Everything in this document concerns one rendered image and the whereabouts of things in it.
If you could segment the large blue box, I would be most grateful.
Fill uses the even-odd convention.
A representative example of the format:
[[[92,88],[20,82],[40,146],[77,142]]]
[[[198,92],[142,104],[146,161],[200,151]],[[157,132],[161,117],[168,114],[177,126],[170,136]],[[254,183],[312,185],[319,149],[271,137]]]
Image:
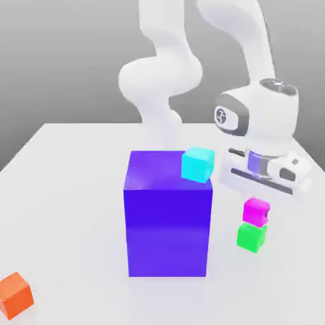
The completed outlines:
[[[131,277],[206,276],[213,186],[182,178],[182,155],[129,155],[123,196]]]

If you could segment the small orange cube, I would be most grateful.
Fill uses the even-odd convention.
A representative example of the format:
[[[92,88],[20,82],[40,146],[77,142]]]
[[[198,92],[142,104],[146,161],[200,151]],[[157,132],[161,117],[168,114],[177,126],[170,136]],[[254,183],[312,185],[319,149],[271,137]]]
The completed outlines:
[[[11,320],[34,304],[29,283],[14,272],[0,280],[0,311]]]

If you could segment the small magenta cube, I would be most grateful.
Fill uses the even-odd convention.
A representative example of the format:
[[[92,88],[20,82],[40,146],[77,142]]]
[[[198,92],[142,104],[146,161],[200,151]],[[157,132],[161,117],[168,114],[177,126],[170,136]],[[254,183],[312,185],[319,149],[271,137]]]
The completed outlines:
[[[242,220],[246,223],[262,228],[268,222],[270,204],[254,197],[244,203]]]

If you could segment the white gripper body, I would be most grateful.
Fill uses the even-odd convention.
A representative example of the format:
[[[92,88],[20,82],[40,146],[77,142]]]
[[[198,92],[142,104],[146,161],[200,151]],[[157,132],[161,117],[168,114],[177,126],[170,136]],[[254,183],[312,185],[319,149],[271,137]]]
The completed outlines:
[[[301,210],[312,186],[312,165],[290,152],[263,156],[252,151],[229,151],[220,167],[220,182],[244,197],[267,201],[272,207]]]

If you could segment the small green cube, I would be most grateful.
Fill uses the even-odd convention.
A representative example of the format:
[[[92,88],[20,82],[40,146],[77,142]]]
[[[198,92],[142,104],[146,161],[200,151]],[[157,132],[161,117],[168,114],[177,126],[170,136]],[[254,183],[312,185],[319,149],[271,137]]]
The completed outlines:
[[[244,222],[238,229],[237,245],[250,252],[257,253],[265,242],[266,233],[266,225],[259,228]]]

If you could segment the small cyan cube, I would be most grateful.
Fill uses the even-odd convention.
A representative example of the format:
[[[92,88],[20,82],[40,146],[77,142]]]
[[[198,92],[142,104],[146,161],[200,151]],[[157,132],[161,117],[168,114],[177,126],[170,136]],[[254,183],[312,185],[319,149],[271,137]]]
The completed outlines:
[[[215,151],[192,147],[182,154],[181,177],[194,182],[206,183],[214,170]]]

